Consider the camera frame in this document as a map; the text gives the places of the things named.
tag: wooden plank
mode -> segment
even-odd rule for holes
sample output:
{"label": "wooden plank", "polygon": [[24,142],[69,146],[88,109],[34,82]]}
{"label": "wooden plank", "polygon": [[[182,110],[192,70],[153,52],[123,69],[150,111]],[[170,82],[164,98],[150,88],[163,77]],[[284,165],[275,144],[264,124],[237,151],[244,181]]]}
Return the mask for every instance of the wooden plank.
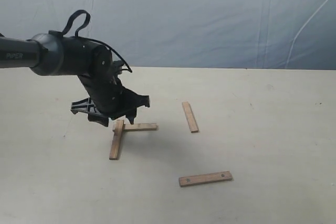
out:
{"label": "wooden plank", "polygon": [[188,125],[189,125],[191,133],[199,132],[198,126],[197,126],[197,123],[196,123],[196,120],[195,120],[195,116],[194,116],[194,113],[191,109],[190,104],[188,102],[182,102],[182,107],[183,107],[185,116],[187,118]]}
{"label": "wooden plank", "polygon": [[119,159],[119,149],[121,145],[121,136],[124,128],[124,120],[117,120],[110,152],[110,160]]}
{"label": "wooden plank", "polygon": [[221,173],[209,173],[203,175],[187,176],[179,178],[180,187],[196,186],[215,182],[232,180],[232,175],[229,171]]}
{"label": "wooden plank", "polygon": [[158,125],[156,123],[136,123],[136,124],[124,124],[123,131],[156,131]]}

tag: robotic arm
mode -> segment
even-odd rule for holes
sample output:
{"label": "robotic arm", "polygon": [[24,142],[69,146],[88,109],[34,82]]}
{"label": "robotic arm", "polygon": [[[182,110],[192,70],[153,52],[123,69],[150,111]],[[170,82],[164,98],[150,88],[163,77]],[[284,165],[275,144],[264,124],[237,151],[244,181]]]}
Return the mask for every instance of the robotic arm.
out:
{"label": "robotic arm", "polygon": [[[85,22],[74,36],[64,37],[81,14],[86,15]],[[73,114],[85,113],[90,122],[105,127],[109,119],[122,116],[133,124],[137,108],[150,107],[149,96],[138,95],[122,85],[118,75],[132,70],[113,48],[78,35],[90,18],[85,10],[78,10],[70,16],[62,32],[50,30],[29,40],[9,39],[0,34],[0,68],[26,67],[39,76],[77,76],[89,97],[72,103]],[[120,60],[113,60],[112,52]]]}

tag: white fabric background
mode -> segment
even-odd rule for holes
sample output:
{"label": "white fabric background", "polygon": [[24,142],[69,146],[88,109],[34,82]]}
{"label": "white fabric background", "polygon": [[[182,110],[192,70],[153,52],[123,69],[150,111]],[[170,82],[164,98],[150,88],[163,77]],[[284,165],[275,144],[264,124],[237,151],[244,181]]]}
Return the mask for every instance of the white fabric background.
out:
{"label": "white fabric background", "polygon": [[107,42],[133,66],[336,69],[336,0],[0,0],[0,7],[0,33],[20,39],[62,30],[85,9],[92,20],[81,35]]}

